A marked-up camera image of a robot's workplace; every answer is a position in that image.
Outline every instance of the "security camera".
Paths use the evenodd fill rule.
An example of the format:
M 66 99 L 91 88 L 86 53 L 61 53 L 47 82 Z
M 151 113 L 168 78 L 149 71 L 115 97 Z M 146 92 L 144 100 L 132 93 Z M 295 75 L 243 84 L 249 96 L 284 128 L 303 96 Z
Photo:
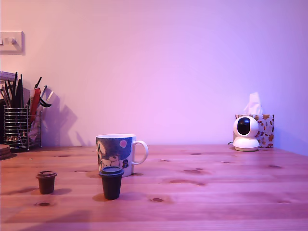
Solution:
M 236 119 L 233 124 L 233 131 L 236 135 L 233 146 L 238 151 L 256 151 L 259 142 L 256 135 L 259 130 L 258 122 L 250 116 L 242 116 Z

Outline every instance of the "wall plate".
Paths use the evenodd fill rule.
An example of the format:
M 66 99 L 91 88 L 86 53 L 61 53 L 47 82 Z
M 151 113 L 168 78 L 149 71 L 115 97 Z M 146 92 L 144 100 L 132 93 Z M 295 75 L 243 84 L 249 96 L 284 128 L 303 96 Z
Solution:
M 0 51 L 23 51 L 23 32 L 1 32 L 0 34 Z

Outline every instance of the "coffee pod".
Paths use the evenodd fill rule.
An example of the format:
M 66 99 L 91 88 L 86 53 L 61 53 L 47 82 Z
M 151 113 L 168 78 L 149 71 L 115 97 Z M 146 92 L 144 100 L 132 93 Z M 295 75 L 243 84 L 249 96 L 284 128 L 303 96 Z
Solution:
M 41 194 L 50 194 L 54 189 L 54 178 L 57 176 L 57 173 L 52 171 L 42 171 L 37 174 L 36 178 L 38 179 L 39 192 Z
M 103 192 L 107 200 L 114 200 L 120 196 L 121 181 L 124 170 L 120 167 L 104 167 L 100 171 L 103 183 Z

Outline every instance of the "tissue box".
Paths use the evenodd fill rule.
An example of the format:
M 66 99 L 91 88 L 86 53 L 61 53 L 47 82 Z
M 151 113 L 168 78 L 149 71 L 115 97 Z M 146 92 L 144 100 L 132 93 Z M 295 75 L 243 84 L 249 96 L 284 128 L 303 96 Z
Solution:
M 235 119 L 244 115 L 235 115 Z M 245 115 L 254 118 L 259 124 L 259 132 L 256 135 L 259 141 L 260 148 L 272 148 L 274 147 L 274 115 L 262 114 L 262 115 Z

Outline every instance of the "mug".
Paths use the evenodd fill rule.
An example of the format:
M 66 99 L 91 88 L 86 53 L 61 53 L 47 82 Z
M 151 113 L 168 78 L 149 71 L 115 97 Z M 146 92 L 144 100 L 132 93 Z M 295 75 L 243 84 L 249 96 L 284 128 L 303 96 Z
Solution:
M 145 156 L 140 162 L 134 161 L 135 145 L 141 144 L 145 148 Z M 134 165 L 143 163 L 149 155 L 145 142 L 136 141 L 133 134 L 109 134 L 96 137 L 98 169 L 101 171 L 107 166 L 118 166 L 124 170 L 122 177 L 133 173 Z

